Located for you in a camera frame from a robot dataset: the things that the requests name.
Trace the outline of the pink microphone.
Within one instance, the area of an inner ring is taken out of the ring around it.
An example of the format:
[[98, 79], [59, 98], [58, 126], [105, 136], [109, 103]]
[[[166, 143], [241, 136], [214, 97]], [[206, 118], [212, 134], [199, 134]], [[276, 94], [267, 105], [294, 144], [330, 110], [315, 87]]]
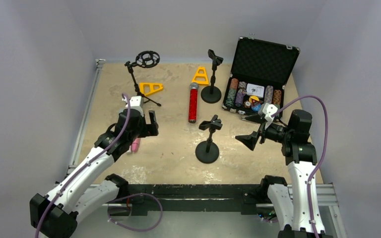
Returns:
[[133, 143], [131, 144], [131, 146], [129, 147], [129, 153], [136, 153], [138, 150], [139, 150], [139, 147], [140, 147], [140, 141], [141, 141], [141, 138], [137, 138], [133, 141]]

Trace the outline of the black round-base clip stand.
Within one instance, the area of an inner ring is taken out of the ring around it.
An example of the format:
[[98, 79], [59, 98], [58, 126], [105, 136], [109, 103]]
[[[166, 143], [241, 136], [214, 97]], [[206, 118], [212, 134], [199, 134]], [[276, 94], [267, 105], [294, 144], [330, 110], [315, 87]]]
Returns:
[[211, 120], [205, 120], [200, 123], [200, 130], [209, 130], [209, 137], [200, 142], [196, 149], [195, 155], [197, 159], [204, 164], [214, 163], [220, 154], [218, 146], [213, 142], [213, 134], [222, 128], [222, 121], [218, 118], [218, 115], [214, 115]]

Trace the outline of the black tripod shock-mount stand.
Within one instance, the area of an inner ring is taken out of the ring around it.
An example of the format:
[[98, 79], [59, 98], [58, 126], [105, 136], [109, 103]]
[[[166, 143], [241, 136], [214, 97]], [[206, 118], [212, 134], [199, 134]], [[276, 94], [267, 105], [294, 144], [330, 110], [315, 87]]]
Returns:
[[145, 50], [137, 54], [133, 61], [127, 61], [125, 67], [127, 68], [128, 73], [130, 74], [134, 86], [134, 91], [136, 96], [141, 96], [143, 98], [143, 103], [154, 103], [156, 106], [162, 106], [160, 103], [150, 99], [148, 96], [145, 96], [144, 92], [140, 89], [139, 83], [142, 82], [141, 77], [136, 79], [135, 70], [138, 69], [138, 75], [143, 76], [143, 71], [145, 69], [150, 69], [158, 65], [160, 62], [160, 55], [152, 50]]

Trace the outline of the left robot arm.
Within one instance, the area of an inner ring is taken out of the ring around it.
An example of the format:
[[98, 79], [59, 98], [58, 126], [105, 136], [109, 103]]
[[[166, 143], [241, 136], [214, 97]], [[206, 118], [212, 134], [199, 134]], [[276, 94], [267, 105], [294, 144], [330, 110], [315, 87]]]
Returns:
[[117, 123], [101, 134], [86, 158], [71, 174], [46, 195], [35, 194], [30, 202], [30, 222], [40, 234], [48, 238], [69, 238], [78, 224], [98, 207], [107, 202], [126, 201], [133, 195], [128, 181], [111, 174], [97, 187], [93, 181], [113, 165], [137, 138], [158, 135], [155, 111], [144, 113], [137, 109], [125, 109], [119, 113]]

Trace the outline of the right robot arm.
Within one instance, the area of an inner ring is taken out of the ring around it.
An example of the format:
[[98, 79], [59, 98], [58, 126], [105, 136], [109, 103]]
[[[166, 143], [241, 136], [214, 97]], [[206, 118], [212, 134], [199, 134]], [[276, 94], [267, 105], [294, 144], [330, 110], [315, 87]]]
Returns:
[[262, 119], [258, 131], [240, 135], [236, 139], [254, 150], [256, 143], [269, 139], [282, 145], [282, 154], [291, 177], [291, 186], [283, 177], [265, 176], [258, 187], [258, 195], [268, 198], [280, 225], [280, 238], [326, 238], [325, 226], [319, 211], [315, 147], [309, 142], [312, 115], [293, 110], [286, 127], [273, 123], [277, 109], [270, 105], [259, 114]]

